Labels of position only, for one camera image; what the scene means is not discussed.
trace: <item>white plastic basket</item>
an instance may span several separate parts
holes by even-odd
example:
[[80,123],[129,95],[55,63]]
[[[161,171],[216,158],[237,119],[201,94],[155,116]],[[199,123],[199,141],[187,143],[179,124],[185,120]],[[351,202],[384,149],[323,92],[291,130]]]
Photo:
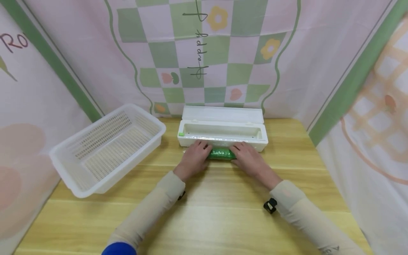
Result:
[[55,146],[55,169],[79,198],[105,193],[157,148],[166,126],[126,104]]

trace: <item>yellow flower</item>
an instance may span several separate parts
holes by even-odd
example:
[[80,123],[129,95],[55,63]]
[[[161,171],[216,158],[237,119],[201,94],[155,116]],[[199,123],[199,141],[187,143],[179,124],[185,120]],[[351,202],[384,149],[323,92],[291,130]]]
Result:
[[269,39],[265,43],[265,46],[263,46],[261,49],[261,53],[264,59],[268,60],[271,57],[273,57],[273,55],[275,55],[275,53],[278,51],[279,46],[280,46],[280,41],[275,40],[273,38]]
[[226,28],[228,12],[225,9],[214,6],[207,17],[207,22],[213,31]]

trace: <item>green roll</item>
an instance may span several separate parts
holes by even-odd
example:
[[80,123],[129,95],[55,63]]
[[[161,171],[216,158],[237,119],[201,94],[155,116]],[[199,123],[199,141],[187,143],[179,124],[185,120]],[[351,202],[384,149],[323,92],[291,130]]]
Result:
[[211,160],[234,160],[235,154],[227,148],[215,148],[212,149],[210,155],[208,155],[208,159]]

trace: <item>wooden table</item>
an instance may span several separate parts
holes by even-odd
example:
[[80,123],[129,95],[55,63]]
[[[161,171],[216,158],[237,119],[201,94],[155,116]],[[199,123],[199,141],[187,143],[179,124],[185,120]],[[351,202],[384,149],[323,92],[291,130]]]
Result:
[[[114,228],[183,155],[176,137],[180,119],[161,121],[167,126],[161,146],[107,193],[78,199],[60,182],[15,254],[101,254]],[[372,254],[300,122],[268,119],[265,125],[267,163]],[[147,235],[138,255],[319,254],[278,213],[266,213],[268,191],[230,162],[211,162],[189,180],[186,191]]]

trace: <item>white plastic box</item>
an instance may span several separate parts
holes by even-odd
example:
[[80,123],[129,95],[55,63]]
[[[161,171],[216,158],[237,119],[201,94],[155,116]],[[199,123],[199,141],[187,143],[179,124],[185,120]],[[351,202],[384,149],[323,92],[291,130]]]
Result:
[[55,146],[55,169],[79,198],[105,193],[157,148],[166,126],[126,104]]
[[257,151],[268,144],[262,110],[249,108],[185,106],[177,138],[183,147],[197,139],[219,147],[247,142]]

